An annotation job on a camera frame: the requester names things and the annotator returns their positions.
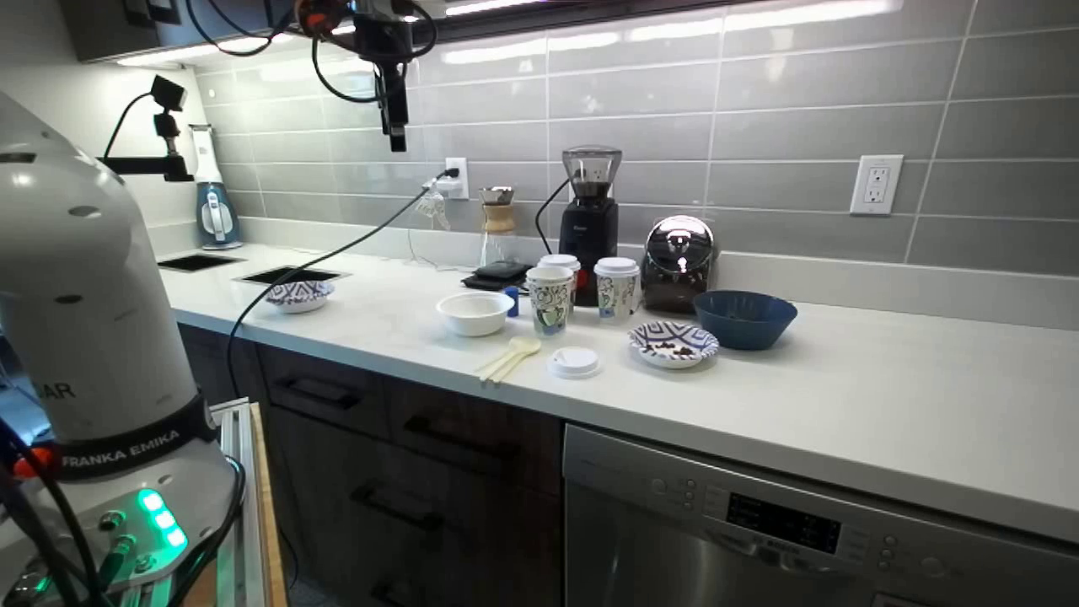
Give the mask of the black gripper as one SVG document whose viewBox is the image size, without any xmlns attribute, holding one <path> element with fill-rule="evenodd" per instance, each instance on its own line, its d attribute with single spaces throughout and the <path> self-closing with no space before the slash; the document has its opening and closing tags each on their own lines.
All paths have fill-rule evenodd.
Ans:
<svg viewBox="0 0 1079 607">
<path fill-rule="evenodd" d="M 404 66 L 409 66 L 409 25 L 386 15 L 359 15 L 359 52 L 377 66 L 377 107 L 381 107 L 381 130 L 396 152 L 409 147 L 404 125 L 409 125 L 409 89 L 404 89 Z"/>
</svg>

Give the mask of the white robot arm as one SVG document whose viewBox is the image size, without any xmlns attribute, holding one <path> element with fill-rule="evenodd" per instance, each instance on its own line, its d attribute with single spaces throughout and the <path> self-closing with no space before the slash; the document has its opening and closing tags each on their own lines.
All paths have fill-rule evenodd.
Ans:
<svg viewBox="0 0 1079 607">
<path fill-rule="evenodd" d="M 2 105 L 2 332 L 52 422 L 2 439 L 12 603 L 182 607 L 242 517 L 128 173 Z"/>
</svg>

